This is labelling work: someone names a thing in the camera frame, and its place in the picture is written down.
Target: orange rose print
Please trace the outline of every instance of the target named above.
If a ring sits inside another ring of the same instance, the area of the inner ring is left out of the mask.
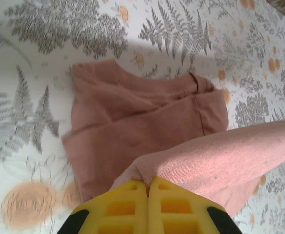
[[[219,80],[223,81],[226,79],[226,72],[224,70],[219,70],[218,72]]]
[[[227,88],[224,88],[225,103],[228,104],[231,101],[231,93]]]
[[[252,10],[255,10],[255,9],[256,9],[255,0],[249,0],[249,7],[250,7]]]
[[[269,59],[268,65],[269,65],[270,72],[275,73],[275,64],[272,58]]]
[[[244,8],[248,8],[248,0],[240,0],[240,3]]]
[[[275,64],[275,68],[276,68],[277,70],[279,70],[280,67],[281,67],[281,65],[280,65],[280,61],[279,61],[278,58],[275,59],[274,64]]]
[[[76,182],[70,183],[65,189],[62,204],[70,208],[75,208],[76,206],[82,204],[82,200]]]
[[[41,182],[14,187],[1,205],[5,224],[14,229],[34,227],[51,215],[56,203],[55,191]]]

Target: pink fabric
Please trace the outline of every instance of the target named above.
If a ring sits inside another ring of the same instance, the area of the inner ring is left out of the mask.
[[[146,79],[114,60],[72,73],[72,133],[63,143],[83,201],[108,191],[138,157],[228,126],[223,91],[200,76]]]
[[[163,177],[233,216],[259,177],[285,161],[285,121],[225,132],[223,91],[185,74],[150,80],[114,60],[77,64],[63,142],[83,201],[129,179]]]
[[[234,216],[260,176],[285,161],[285,120],[219,132],[136,159],[112,188],[155,176],[224,206]]]

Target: orange flower print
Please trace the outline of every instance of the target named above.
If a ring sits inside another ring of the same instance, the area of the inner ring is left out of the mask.
[[[123,21],[123,23],[128,27],[128,10],[125,6],[119,6],[117,3],[115,3],[115,7],[111,7],[111,9],[115,12],[117,12],[118,17],[120,17]]]
[[[238,83],[238,78],[237,77],[233,77],[233,83],[237,84]]]
[[[266,184],[266,175],[262,175],[260,177],[260,185],[264,186]]]
[[[216,29],[213,26],[209,26],[209,34],[213,37],[216,34]]]
[[[229,89],[224,88],[224,94],[225,94],[225,103],[228,104],[231,101],[231,93]]]
[[[281,65],[280,65],[280,61],[279,61],[278,58],[275,59],[274,64],[275,64],[275,68],[276,68],[277,70],[279,70],[280,67],[281,67]]]
[[[1,214],[7,226],[27,229],[50,217],[56,203],[53,188],[41,182],[29,182],[14,187],[1,204]]]
[[[244,24],[243,24],[242,21],[240,21],[239,26],[240,26],[241,32],[243,32],[243,30],[244,30]]]
[[[138,65],[140,70],[144,67],[144,57],[139,52],[134,53],[134,58],[131,59],[131,62],[134,62],[135,65]]]
[[[272,58],[269,59],[268,65],[269,65],[270,72],[275,73],[275,64],[274,64],[274,60]]]
[[[82,204],[82,200],[76,182],[73,181],[65,189],[62,204],[70,208],[75,208],[76,206]]]
[[[248,8],[248,0],[240,0],[240,3],[244,8]]]
[[[249,0],[249,7],[250,7],[252,10],[255,10],[255,9],[256,9],[255,0]]]
[[[219,80],[224,81],[226,79],[226,72],[224,70],[219,70],[218,77]]]
[[[251,224],[254,225],[255,224],[255,215],[254,214],[251,214],[250,216],[250,221],[251,221]]]

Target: table surface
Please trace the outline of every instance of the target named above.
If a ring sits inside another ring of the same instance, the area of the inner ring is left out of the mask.
[[[70,65],[112,57],[146,78],[207,77],[229,129],[285,119],[285,17],[263,0],[1,0],[0,234],[55,234],[80,202],[61,142]],[[285,234],[285,163],[234,220]]]

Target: fern leaf print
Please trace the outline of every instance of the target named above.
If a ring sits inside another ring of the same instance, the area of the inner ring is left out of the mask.
[[[14,98],[15,116],[18,119],[27,119],[33,115],[33,104],[31,103],[27,82],[19,66],[17,66],[17,71],[19,84]]]
[[[170,47],[171,39],[172,39],[171,33],[175,29],[175,26],[171,22],[169,15],[165,12],[165,10],[161,6],[160,2],[158,2],[157,5],[158,5],[158,9],[161,13],[161,16],[163,18],[163,22],[164,22],[163,38],[164,38],[164,43],[165,43],[165,50],[166,50],[166,53],[168,55],[168,51],[169,51],[169,47]]]
[[[25,0],[5,10],[12,35],[37,45],[44,54],[62,49],[69,39],[75,49],[83,46],[83,52],[94,59],[105,56],[107,49],[119,58],[127,49],[125,27],[117,17],[100,14],[97,0],[50,0],[48,6],[53,10]]]
[[[172,54],[174,59],[181,50],[181,63],[189,55],[191,66],[194,63],[195,56],[203,50],[207,55],[207,46],[211,50],[211,41],[209,40],[207,22],[205,30],[202,27],[202,21],[199,12],[197,23],[188,9],[179,2],[183,12],[179,12],[177,7],[173,6],[169,0],[165,0],[165,8],[161,1],[157,3],[160,16],[152,7],[152,20],[146,18],[146,24],[142,25],[138,38],[150,41],[152,46],[155,44],[162,51],[162,44],[165,45],[166,54]]]
[[[19,66],[17,73],[19,84],[14,101],[11,103],[6,93],[0,93],[0,165],[30,142],[42,153],[41,137],[45,128],[59,137],[59,121],[54,120],[49,108],[48,86],[33,112],[29,87]]]

